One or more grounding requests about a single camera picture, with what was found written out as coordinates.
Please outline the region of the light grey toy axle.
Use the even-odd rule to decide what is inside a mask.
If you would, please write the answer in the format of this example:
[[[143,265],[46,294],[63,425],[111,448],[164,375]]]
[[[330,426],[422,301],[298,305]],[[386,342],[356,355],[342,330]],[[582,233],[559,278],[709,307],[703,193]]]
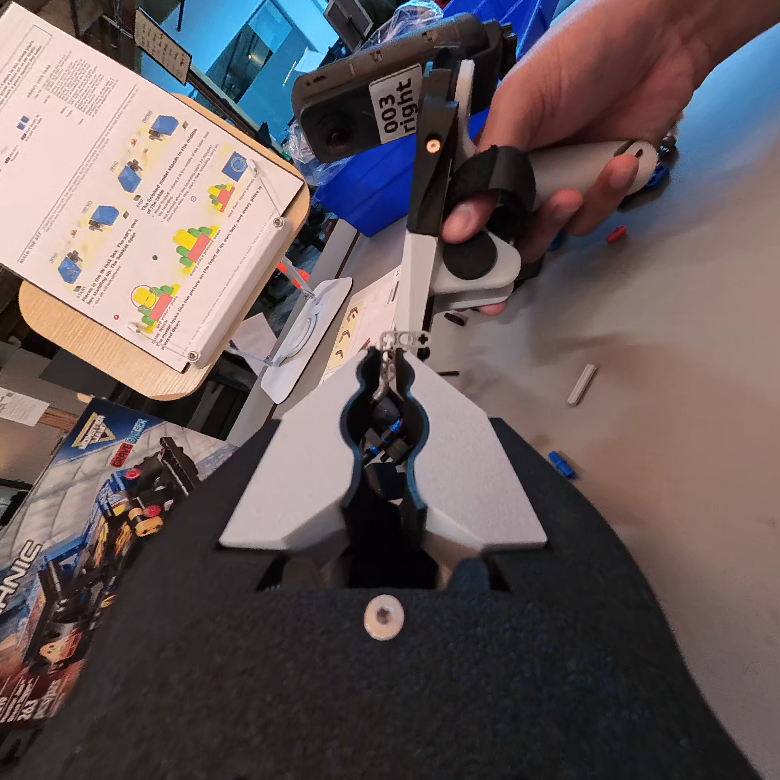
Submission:
[[[583,368],[580,376],[578,377],[574,387],[572,388],[566,400],[566,404],[569,407],[576,407],[582,402],[584,396],[587,393],[587,390],[590,388],[590,385],[592,384],[592,381],[595,378],[597,373],[598,373],[598,366],[595,364],[587,364]]]

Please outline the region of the person's right hand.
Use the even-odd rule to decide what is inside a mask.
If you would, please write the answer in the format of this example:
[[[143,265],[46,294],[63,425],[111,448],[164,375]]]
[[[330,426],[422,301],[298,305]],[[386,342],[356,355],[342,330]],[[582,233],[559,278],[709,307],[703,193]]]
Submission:
[[[701,82],[699,2],[581,2],[503,79],[477,150],[644,139],[671,128]],[[539,260],[566,230],[586,236],[618,208],[637,176],[629,154],[611,159],[584,194],[551,195],[516,238]],[[497,196],[463,200],[444,222],[445,242],[463,243],[488,222]]]

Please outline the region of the blue plastic bin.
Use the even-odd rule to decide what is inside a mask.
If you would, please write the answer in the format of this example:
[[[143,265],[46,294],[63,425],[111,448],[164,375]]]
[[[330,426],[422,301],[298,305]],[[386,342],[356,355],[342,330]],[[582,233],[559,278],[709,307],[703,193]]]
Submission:
[[[452,1],[448,18],[473,13],[481,21],[511,24],[516,57],[521,59],[553,23],[559,1]],[[334,178],[317,189],[315,200],[366,236],[406,216],[414,167],[416,136],[383,144],[351,158]]]

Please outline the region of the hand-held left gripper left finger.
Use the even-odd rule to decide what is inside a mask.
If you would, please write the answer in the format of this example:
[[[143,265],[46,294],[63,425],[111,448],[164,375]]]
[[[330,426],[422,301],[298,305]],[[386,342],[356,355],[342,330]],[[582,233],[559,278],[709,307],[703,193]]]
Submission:
[[[228,549],[284,555],[292,571],[282,583],[341,589],[350,560],[341,503],[362,457],[346,442],[342,415],[364,389],[359,366],[375,353],[358,353],[278,421],[219,543]]]

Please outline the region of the light grey L-shaped toy beam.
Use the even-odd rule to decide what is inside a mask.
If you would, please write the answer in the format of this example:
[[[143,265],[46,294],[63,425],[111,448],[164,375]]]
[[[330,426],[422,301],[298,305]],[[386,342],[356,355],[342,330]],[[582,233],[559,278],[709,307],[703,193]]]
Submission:
[[[381,355],[379,384],[374,398],[381,399],[391,388],[395,378],[395,352],[413,351],[430,347],[431,333],[428,331],[384,331],[377,342]]]

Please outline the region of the pile of small toy pins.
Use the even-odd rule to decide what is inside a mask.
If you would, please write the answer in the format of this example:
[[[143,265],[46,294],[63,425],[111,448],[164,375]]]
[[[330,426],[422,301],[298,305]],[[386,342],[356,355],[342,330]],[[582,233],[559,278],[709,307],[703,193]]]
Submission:
[[[668,186],[671,170],[678,160],[677,149],[678,128],[674,126],[661,140],[658,148],[658,162],[648,183],[635,193],[626,195],[618,207],[619,212],[627,212],[649,202],[659,196]],[[608,244],[615,243],[627,234],[625,225],[618,225],[606,238]],[[565,230],[561,230],[548,247],[548,251],[559,249],[567,238]]]

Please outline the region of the printed task instruction sheet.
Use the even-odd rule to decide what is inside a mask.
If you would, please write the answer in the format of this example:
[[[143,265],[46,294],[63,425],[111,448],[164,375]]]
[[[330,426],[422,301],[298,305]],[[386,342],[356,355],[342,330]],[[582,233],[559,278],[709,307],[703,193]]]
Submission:
[[[303,181],[20,5],[1,21],[2,266],[176,372],[204,365]]]

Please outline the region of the building instruction booklet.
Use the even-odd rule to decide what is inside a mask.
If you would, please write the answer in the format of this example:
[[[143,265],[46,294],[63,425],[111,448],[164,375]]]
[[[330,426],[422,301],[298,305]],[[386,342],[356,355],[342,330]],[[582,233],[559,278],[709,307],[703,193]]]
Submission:
[[[362,349],[377,347],[381,334],[393,329],[401,270],[397,266],[353,294],[336,334],[321,383]]]

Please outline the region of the black framed notice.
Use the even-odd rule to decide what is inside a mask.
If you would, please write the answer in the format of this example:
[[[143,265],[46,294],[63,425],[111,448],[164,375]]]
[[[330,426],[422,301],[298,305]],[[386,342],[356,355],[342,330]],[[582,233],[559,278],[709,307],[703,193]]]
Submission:
[[[188,84],[191,54],[141,8],[135,10],[132,37],[135,45],[178,83]]]

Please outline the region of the clear plastic bag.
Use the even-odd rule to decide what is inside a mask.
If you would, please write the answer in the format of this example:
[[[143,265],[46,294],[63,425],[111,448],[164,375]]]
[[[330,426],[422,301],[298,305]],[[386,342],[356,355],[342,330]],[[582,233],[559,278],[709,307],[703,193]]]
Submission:
[[[350,56],[298,76],[286,150],[310,186],[356,155],[414,135],[424,66],[457,42],[434,2],[406,2]]]

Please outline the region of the toy chassis with grey motor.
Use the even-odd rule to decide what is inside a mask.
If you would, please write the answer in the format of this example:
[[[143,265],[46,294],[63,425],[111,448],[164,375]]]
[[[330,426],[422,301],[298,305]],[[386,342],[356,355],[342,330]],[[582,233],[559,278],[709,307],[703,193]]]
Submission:
[[[407,468],[427,441],[430,424],[413,392],[414,377],[408,375],[369,407],[361,442],[366,481],[380,498],[399,501],[406,485]]]

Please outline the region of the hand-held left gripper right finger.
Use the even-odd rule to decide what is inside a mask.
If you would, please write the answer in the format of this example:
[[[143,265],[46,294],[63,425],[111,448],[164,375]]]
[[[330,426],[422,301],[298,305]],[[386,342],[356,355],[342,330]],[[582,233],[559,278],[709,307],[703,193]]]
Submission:
[[[488,415],[414,355],[396,356],[396,386],[414,443],[402,517],[440,580],[463,560],[545,547],[548,536]]]

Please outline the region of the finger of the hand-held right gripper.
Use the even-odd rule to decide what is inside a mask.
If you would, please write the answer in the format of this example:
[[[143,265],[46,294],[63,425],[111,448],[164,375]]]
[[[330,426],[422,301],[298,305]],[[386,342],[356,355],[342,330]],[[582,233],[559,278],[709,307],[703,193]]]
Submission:
[[[424,329],[436,252],[436,237],[405,234],[393,322],[397,332],[421,332]]]

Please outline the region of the monster truck toy set box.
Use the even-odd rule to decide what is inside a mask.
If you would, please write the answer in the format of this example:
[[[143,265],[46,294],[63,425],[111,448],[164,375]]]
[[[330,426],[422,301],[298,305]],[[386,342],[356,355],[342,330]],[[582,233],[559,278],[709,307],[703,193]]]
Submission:
[[[84,410],[2,530],[2,772],[73,692],[143,541],[236,449],[103,399]]]

